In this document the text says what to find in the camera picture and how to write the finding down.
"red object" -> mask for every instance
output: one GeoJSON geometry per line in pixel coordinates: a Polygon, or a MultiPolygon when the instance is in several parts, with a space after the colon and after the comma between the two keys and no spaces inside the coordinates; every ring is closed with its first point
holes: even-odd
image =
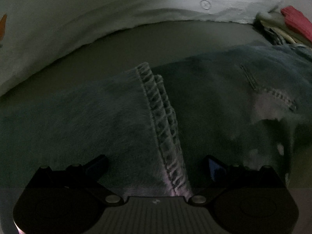
{"type": "Polygon", "coordinates": [[[289,29],[312,42],[312,23],[301,11],[296,10],[293,6],[287,6],[281,9],[280,12],[285,17],[285,24],[289,29]]]}

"white cloth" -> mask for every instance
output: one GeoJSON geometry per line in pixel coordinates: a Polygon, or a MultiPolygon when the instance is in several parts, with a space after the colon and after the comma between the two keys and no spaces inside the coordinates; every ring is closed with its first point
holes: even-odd
{"type": "Polygon", "coordinates": [[[120,29],[175,20],[251,23],[282,0],[0,0],[0,96],[80,46],[120,29]]]}

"white sheet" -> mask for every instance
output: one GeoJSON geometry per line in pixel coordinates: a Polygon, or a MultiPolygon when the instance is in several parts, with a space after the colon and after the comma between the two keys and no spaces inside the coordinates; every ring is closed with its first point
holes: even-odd
{"type": "Polygon", "coordinates": [[[173,20],[251,23],[282,0],[0,0],[0,96],[78,47],[114,31],[173,20]]]}

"pile of clothes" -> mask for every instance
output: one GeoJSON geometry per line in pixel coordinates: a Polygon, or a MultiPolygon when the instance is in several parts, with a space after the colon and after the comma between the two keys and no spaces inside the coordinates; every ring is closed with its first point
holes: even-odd
{"type": "Polygon", "coordinates": [[[254,27],[273,45],[298,43],[312,49],[312,23],[293,6],[282,8],[280,13],[258,13],[254,27]]]}

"orange object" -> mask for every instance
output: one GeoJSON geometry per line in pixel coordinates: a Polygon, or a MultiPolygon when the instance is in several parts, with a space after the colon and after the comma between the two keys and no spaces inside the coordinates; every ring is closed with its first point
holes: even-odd
{"type": "Polygon", "coordinates": [[[4,37],[6,21],[7,21],[7,14],[5,14],[0,21],[0,41],[3,40],[3,37],[4,37]]]}

